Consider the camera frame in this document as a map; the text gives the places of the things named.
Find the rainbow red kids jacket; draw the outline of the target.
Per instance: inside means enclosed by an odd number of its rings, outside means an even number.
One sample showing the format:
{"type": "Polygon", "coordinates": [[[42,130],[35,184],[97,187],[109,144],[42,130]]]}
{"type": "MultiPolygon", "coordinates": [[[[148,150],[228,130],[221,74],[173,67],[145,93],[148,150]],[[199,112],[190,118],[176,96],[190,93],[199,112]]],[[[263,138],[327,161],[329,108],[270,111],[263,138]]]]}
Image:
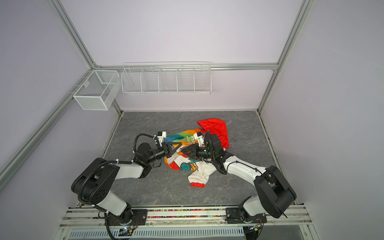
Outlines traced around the rainbow red kids jacket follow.
{"type": "Polygon", "coordinates": [[[198,121],[198,129],[186,130],[165,138],[165,142],[181,146],[170,157],[165,157],[165,164],[173,170],[192,171],[188,176],[192,187],[204,188],[209,177],[220,168],[212,164],[217,159],[218,151],[230,146],[227,125],[220,119],[198,121]]]}

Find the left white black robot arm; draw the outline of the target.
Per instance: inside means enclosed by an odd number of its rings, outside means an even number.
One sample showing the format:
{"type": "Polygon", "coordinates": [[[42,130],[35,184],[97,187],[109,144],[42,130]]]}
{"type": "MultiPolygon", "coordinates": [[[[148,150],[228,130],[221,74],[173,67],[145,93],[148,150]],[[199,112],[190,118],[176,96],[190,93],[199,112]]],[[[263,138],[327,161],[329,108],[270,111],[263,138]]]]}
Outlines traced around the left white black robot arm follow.
{"type": "Polygon", "coordinates": [[[72,183],[71,191],[80,203],[123,218],[131,215],[131,205],[111,190],[115,180],[143,179],[152,170],[151,163],[171,157],[182,146],[181,142],[163,142],[158,148],[142,143],[134,150],[132,161],[95,159],[72,183]]]}

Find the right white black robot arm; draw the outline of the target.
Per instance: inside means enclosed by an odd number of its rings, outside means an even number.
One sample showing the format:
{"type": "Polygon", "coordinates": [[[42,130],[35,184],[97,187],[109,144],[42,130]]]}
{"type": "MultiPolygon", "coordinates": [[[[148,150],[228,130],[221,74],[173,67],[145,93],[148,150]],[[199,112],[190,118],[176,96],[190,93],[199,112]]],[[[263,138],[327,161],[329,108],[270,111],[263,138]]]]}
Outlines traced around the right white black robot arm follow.
{"type": "Polygon", "coordinates": [[[223,174],[231,174],[252,184],[257,195],[245,199],[238,207],[237,221],[251,222],[256,216],[269,214],[278,219],[296,200],[297,194],[276,166],[252,165],[226,151],[215,134],[206,134],[204,145],[198,143],[182,148],[181,152],[198,161],[213,165],[223,174]]]}

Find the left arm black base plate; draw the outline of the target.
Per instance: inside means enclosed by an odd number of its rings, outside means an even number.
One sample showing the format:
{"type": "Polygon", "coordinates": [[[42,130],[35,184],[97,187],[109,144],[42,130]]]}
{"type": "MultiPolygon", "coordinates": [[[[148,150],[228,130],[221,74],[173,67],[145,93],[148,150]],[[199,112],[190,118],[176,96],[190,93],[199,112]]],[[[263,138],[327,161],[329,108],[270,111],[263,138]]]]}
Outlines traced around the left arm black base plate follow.
{"type": "Polygon", "coordinates": [[[107,224],[109,226],[143,226],[146,224],[147,215],[147,209],[130,209],[120,216],[109,213],[107,224]]]}

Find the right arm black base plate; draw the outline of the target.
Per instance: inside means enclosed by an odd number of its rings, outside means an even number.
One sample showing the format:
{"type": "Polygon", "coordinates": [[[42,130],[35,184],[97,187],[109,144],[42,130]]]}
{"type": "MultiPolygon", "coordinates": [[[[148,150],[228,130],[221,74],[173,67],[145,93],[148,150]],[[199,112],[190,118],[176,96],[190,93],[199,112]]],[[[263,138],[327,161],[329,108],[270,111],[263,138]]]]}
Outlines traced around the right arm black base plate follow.
{"type": "Polygon", "coordinates": [[[225,217],[228,224],[264,224],[267,222],[267,217],[265,214],[250,216],[240,207],[226,208],[225,217]]]}

